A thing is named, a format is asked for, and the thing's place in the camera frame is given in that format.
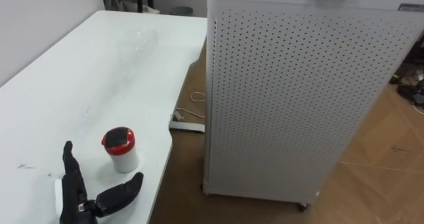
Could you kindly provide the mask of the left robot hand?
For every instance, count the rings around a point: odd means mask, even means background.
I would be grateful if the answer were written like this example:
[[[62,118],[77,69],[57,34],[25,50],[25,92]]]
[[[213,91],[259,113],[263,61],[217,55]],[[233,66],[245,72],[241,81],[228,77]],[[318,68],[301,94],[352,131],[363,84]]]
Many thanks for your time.
[[[99,218],[119,212],[136,199],[144,179],[141,172],[137,172],[128,182],[101,192],[95,199],[89,199],[72,149],[73,143],[69,140],[62,153],[65,174],[54,183],[56,213],[60,224],[97,224]]]

